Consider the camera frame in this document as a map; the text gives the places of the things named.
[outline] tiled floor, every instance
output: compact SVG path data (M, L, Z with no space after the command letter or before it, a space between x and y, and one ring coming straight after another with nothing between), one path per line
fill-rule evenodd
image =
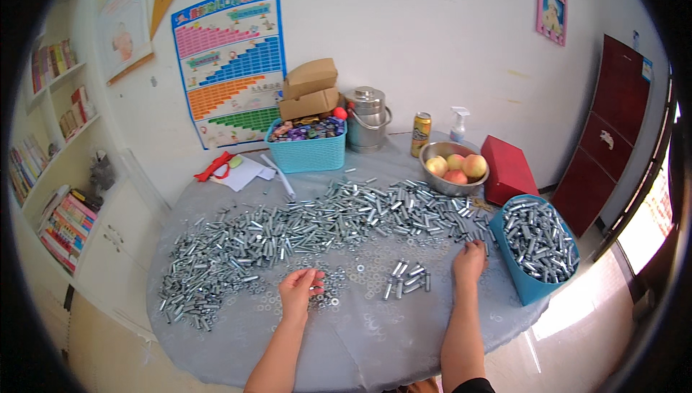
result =
M600 235L578 241L584 260L573 283L556 293L532 328L486 356L500 392L590 392L615 368L634 329L632 300L614 257L593 264ZM89 392L230 393L178 370L158 343L146 343L80 295L72 303L68 361Z

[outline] cabinet door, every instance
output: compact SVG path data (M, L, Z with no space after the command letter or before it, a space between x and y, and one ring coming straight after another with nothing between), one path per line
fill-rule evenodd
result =
M631 145L639 136L648 101L649 83L642 77L644 58L609 36L603 38L599 83L592 111Z
M95 306L126 328L151 331L146 307L147 272L112 242L106 229L99 225L91 230L96 235L80 259L77 283L87 298L96 300L92 302Z
M567 172L551 199L577 237L596 220L615 181L578 146Z
M615 129L591 112L579 146L598 162L613 180L619 181L632 154L632 146Z
M159 242L161 225L127 179L115 194L101 223L135 262L149 271Z

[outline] light blue tablecloth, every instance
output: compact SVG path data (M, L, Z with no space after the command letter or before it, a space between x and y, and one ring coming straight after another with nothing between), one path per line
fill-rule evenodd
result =
M432 141L445 140L433 132ZM347 151L343 169L356 167L353 180L378 178L374 186L387 187L391 182L423 178L418 159L409 154L410 134L389 136L386 146L375 154L359 155ZM260 153L248 156L261 161ZM332 178L341 178L342 170L289 175L299 199L321 196ZM191 182L173 209L161 234L151 262L147 281L147 312L161 347L177 367L189 371L204 383L242 387L258 362L278 323L275 307L257 311L262 296L240 294L218 313L219 321L210 333L200 332L188 324L166 324L158 311L162 273L169 264L168 255L176 237L185 230L185 220L212 218L221 207L233 201L241 206L281 203L285 191L281 182L253 180L235 193L213 182ZM247 207L239 207L238 213ZM386 259L401 256L414 260L415 247L397 243L396 239L379 239L378 252L387 250ZM375 253L376 246L364 246ZM453 305L451 264L461 244L426 249L427 267L433 271L432 292L416 291L402 300L382 301L381 293L366 299L368 289L358 283L341 296L338 312L310 315L296 374L297 392L381 392L439 373L439 353ZM384 255L377 255L384 261ZM321 258L330 266L355 268L363 262L349 252L331 251ZM491 246L490 266L479 283L479 309L485 352L508 343L527 330L548 307L549 298L523 307L516 294L507 267L499 252ZM276 283L284 265L261 274Z

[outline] cardboard box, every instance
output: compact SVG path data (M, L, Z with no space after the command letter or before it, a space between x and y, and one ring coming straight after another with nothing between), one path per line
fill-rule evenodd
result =
M490 167L490 176L485 182L486 200L502 206L517 195L538 196L536 182L521 149L488 136L480 153Z
M308 115L328 112L339 102L339 91L336 86L316 93L306 94L297 99L279 102L279 113L282 120L293 120Z
M336 85L338 72L331 58L316 59L291 70L284 79L284 100L326 90Z

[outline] educational wall chart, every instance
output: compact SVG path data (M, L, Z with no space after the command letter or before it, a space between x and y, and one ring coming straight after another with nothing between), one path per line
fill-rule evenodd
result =
M146 0L98 0L97 31L107 85L153 57Z
M171 23L203 148L263 140L286 75L280 0L206 0Z

